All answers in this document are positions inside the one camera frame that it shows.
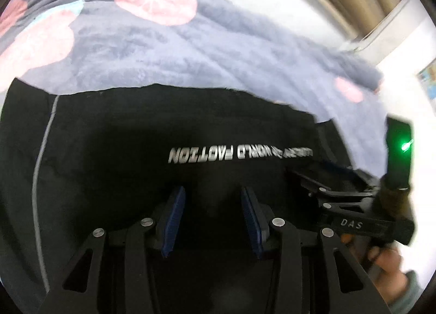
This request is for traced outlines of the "person's right hand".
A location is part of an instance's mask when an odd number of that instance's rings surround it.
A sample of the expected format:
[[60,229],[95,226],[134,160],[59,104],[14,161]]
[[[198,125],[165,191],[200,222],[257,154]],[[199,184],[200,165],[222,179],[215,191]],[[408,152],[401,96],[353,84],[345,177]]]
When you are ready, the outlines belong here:
[[392,304],[407,292],[409,284],[407,275],[401,271],[403,258],[398,249],[395,247],[373,247],[369,250],[360,250],[355,247],[354,238],[355,236],[352,234],[342,234],[341,242],[348,247],[350,253],[359,263],[362,263],[363,260],[369,260],[380,268],[373,283],[383,300],[387,304]]

